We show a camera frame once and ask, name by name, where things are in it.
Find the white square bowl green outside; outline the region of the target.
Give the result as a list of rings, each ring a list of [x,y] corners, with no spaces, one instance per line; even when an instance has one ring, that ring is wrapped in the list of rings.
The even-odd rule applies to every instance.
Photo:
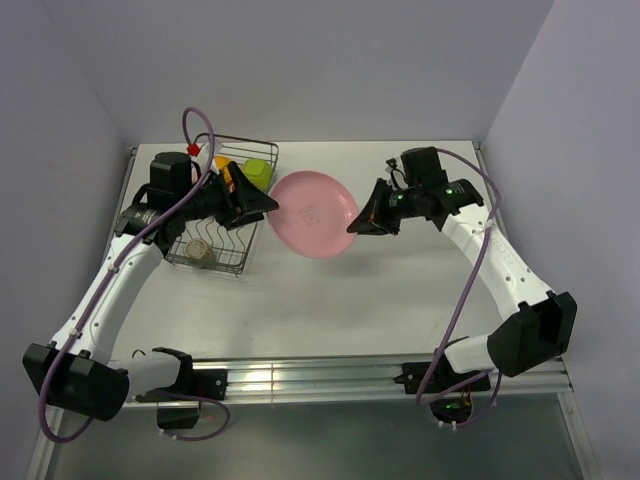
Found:
[[[242,165],[242,171],[247,179],[259,190],[266,192],[273,175],[273,167],[269,161],[250,158]]]

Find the yellow ribbed bowl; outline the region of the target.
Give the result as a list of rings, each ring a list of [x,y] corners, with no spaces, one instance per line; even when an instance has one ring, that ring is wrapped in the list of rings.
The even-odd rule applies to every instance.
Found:
[[[233,179],[229,171],[229,164],[232,163],[233,160],[224,155],[216,155],[214,157],[214,162],[218,172],[223,176],[225,183],[231,184]]]

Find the pink round plate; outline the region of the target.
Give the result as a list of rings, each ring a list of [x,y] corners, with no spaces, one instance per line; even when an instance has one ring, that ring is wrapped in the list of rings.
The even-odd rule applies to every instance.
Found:
[[[269,191],[279,208],[268,214],[277,238],[298,255],[328,259],[344,253],[356,235],[347,227],[359,213],[349,190],[333,177],[297,171]]]

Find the small grey speckled bowl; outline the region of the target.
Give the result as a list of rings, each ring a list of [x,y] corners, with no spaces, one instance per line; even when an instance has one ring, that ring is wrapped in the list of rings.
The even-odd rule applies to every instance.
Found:
[[[212,246],[203,239],[195,238],[184,246],[184,255],[191,261],[206,263],[215,259]]]

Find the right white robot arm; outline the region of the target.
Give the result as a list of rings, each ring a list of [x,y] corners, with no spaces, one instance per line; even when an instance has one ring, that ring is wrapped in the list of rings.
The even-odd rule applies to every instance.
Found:
[[[396,235],[403,220],[434,224],[473,264],[469,280],[481,280],[500,315],[489,334],[454,340],[445,337],[435,355],[433,378],[452,390],[469,372],[496,370],[515,377],[568,349],[577,303],[555,292],[525,263],[495,224],[498,207],[487,206],[466,179],[451,180],[442,167],[444,151],[414,148],[391,159],[405,185],[377,180],[365,207],[348,227],[357,235]]]

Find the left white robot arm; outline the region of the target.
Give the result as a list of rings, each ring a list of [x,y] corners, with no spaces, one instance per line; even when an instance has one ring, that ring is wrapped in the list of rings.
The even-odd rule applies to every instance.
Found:
[[[186,153],[156,155],[148,183],[120,215],[107,258],[76,311],[48,344],[32,344],[23,356],[39,407],[108,421],[132,396],[156,389],[172,399],[190,395],[195,386],[190,355],[158,347],[138,359],[115,361],[120,329],[187,223],[212,218],[234,230],[278,207],[235,162],[218,174],[196,166]]]

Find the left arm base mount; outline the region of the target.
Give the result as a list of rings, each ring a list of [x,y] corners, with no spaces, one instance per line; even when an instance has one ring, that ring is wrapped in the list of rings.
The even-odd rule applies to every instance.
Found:
[[[229,409],[222,403],[225,399],[228,371],[225,369],[195,370],[186,387],[166,387],[156,390],[156,402],[187,401],[196,402],[196,407],[158,407],[156,423],[165,431],[179,433],[192,430],[199,421],[213,420],[205,416],[204,405],[217,405],[223,412],[218,431],[223,431],[230,423]]]

